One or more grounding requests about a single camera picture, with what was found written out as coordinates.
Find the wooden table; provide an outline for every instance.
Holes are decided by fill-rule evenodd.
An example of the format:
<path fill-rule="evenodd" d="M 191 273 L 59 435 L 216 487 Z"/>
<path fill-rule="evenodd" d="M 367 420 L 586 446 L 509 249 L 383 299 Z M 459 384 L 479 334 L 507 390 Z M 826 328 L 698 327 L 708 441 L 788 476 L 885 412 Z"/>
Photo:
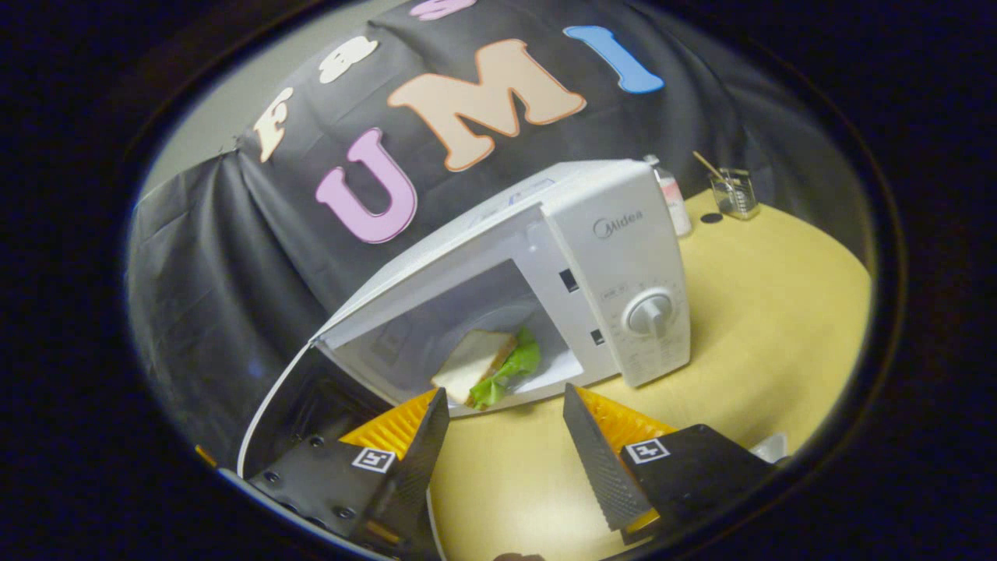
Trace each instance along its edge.
<path fill-rule="evenodd" d="M 588 387 L 676 428 L 706 423 L 745 447 L 784 432 L 792 453 L 851 374 L 868 272 L 834 239 L 775 209 L 705 224 L 700 217 L 716 212 L 712 193 L 686 207 L 692 360 L 640 388 L 619 375 Z M 627 549 L 606 526 L 562 407 L 558 396 L 451 420 L 430 486 L 449 561 L 506 552 L 585 561 Z"/>

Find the blue letter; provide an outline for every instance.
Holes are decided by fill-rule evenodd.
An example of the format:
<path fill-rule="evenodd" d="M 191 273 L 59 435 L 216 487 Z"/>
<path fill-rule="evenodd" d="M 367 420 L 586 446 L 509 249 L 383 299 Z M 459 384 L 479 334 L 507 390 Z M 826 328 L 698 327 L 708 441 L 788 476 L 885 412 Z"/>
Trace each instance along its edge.
<path fill-rule="evenodd" d="M 633 55 L 613 39 L 613 33 L 608 29 L 597 25 L 565 27 L 564 35 L 588 45 L 602 60 L 609 63 L 619 75 L 618 86 L 624 92 L 646 94 L 665 86 L 665 81 L 641 66 Z"/>

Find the microwave control panel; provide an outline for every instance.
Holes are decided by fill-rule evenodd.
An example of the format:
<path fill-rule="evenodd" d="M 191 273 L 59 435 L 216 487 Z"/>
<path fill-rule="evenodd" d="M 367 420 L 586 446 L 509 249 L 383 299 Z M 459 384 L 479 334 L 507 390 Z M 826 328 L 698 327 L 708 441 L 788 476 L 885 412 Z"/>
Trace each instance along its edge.
<path fill-rule="evenodd" d="M 689 361 L 689 306 L 678 241 L 651 168 L 622 162 L 544 204 L 572 273 L 631 386 Z"/>

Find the bread slice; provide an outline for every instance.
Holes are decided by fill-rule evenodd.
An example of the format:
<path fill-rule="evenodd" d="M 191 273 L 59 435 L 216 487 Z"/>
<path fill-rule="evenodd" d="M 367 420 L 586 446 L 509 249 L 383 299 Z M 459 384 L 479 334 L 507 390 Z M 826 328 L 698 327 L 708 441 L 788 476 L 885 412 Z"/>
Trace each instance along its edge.
<path fill-rule="evenodd" d="M 471 388 L 495 374 L 515 346 L 513 333 L 472 329 L 451 351 L 430 382 L 444 388 L 450 400 L 468 404 Z"/>

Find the sandwich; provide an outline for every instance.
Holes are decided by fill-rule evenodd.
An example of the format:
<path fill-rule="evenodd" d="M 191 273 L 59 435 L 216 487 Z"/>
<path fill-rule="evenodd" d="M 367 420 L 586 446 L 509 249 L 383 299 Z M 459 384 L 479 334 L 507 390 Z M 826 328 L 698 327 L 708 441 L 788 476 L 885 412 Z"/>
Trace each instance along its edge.
<path fill-rule="evenodd" d="M 484 411 L 529 379 L 539 364 L 540 347 L 526 327 L 515 335 L 472 329 L 430 382 L 450 400 Z"/>

